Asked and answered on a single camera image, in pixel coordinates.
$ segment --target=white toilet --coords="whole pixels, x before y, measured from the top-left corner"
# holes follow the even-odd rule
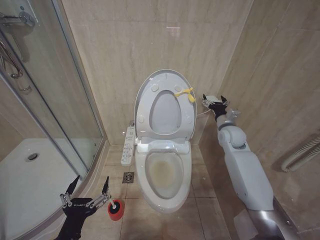
[[[174,94],[190,88],[180,73],[159,70],[144,81],[135,101],[137,178],[146,201],[161,213],[177,211],[189,194],[197,105],[187,93]]]

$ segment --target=floor drain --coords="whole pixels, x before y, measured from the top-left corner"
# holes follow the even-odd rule
[[[29,161],[32,161],[32,160],[35,160],[37,157],[39,156],[39,153],[32,153],[28,156],[28,160]]]
[[[135,172],[124,172],[123,173],[123,184],[132,184],[134,182]]]

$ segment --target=shower enclosure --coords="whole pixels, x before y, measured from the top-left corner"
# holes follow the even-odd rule
[[[59,194],[85,182],[105,141],[60,0],[2,0],[0,239],[57,216]]]

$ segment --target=tile floor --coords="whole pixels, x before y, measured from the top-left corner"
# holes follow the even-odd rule
[[[107,204],[88,217],[81,239],[95,240],[230,240],[215,191],[198,145],[192,145],[190,194],[184,205],[171,214],[153,210],[142,196],[135,175],[134,183],[122,184],[124,172],[135,172],[135,165],[121,166],[123,146],[110,146],[99,182],[100,194],[106,177],[113,198],[125,202],[124,215],[112,221]]]

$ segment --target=toilet stain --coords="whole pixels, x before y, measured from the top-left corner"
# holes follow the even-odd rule
[[[174,173],[174,165],[168,161],[158,160],[150,166],[151,180],[158,188],[170,187],[175,179]]]

